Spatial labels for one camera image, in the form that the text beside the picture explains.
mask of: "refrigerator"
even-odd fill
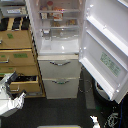
[[[128,92],[128,0],[26,0],[26,6],[38,60],[77,55],[110,100],[120,103]]]

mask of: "floor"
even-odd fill
[[[83,93],[84,84],[81,75],[77,99],[26,98],[21,110],[10,117],[2,118],[2,128],[37,128],[47,125],[79,125],[82,128],[93,128],[90,116],[97,116],[103,128],[106,119],[101,114],[101,110],[97,109],[99,105],[96,99],[94,99],[96,107],[88,107],[86,95]]]

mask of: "freezer drawer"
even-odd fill
[[[36,77],[36,80],[12,82],[10,89],[12,93],[20,93],[23,90],[27,93],[40,92],[39,79]]]
[[[44,79],[47,99],[77,98],[79,78]]]
[[[50,58],[38,57],[38,62],[42,74],[42,78],[71,78],[79,77],[81,71],[81,64],[76,58],[64,56],[51,56]]]
[[[32,50],[0,50],[1,66],[35,65]]]
[[[3,6],[0,8],[4,17],[24,17],[27,15],[25,6]]]
[[[0,76],[4,76],[4,74],[6,73],[13,73],[14,71],[16,71],[18,75],[25,75],[25,76],[38,75],[37,66],[29,65],[29,66],[0,67]]]
[[[31,48],[28,31],[2,31],[0,32],[0,49]]]
[[[0,5],[25,5],[24,0],[0,0]]]

